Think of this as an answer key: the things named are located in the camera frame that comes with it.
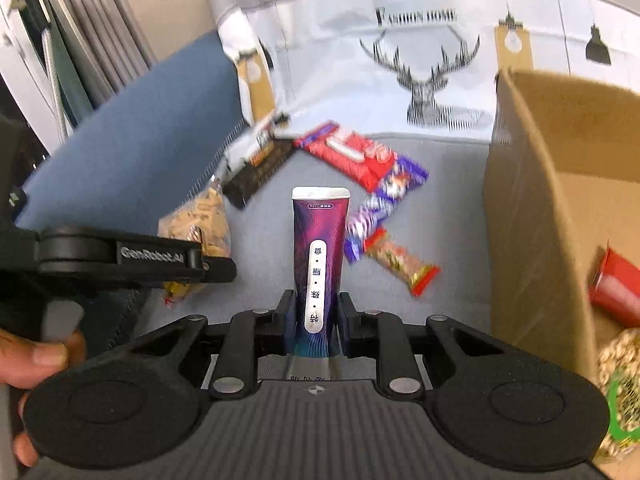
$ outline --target ribbed gray surface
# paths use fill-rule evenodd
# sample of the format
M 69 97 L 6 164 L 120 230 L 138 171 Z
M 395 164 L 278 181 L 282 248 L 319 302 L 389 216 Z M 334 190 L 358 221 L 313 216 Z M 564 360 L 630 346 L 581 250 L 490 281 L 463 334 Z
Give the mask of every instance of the ribbed gray surface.
M 28 480 L 488 480 L 604 478 L 591 465 L 542 474 L 497 470 L 462 455 L 420 406 L 393 402 L 370 381 L 265 381 L 254 396 L 215 404 L 167 455 L 116 471 L 78 471 L 41 460 Z

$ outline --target black pendant lamp print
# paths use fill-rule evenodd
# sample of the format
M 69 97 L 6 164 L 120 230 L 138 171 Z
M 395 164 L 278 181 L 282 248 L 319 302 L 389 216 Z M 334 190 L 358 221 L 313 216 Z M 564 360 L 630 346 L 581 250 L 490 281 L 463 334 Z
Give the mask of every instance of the black pendant lamp print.
M 589 43 L 587 43 L 587 47 L 584 49 L 585 56 L 589 61 L 593 61 L 594 63 L 611 66 L 609 49 L 600 37 L 600 29 L 596 27 L 593 7 L 591 7 L 591 16 L 593 17 L 593 25 L 591 25 L 591 39 L 589 40 Z

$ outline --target beige wall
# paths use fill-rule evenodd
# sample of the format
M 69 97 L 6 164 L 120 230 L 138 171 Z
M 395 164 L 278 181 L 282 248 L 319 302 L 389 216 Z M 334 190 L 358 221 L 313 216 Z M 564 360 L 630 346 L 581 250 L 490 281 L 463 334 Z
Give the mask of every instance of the beige wall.
M 158 60 L 214 28 L 206 0 L 128 0 Z

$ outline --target blue fabric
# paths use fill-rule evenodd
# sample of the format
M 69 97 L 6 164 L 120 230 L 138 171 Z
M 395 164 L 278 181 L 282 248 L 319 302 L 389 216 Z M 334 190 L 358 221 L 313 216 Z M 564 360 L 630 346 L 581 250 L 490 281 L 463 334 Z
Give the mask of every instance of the blue fabric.
M 241 121 L 236 69 L 210 32 L 88 118 L 25 184 L 17 224 L 154 235 Z

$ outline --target bag of nuts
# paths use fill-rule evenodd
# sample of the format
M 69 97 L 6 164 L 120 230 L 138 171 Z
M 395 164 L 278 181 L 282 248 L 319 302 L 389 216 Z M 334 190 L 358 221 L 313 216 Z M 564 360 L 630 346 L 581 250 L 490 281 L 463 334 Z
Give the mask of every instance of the bag of nuts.
M 195 198 L 161 218 L 158 236 L 199 242 L 203 256 L 231 256 L 231 234 L 220 181 L 213 177 Z M 164 304 L 174 306 L 203 286 L 200 283 L 167 282 L 164 284 Z
M 640 444 L 640 329 L 625 330 L 602 349 L 598 386 L 609 404 L 609 431 L 602 459 L 621 459 Z

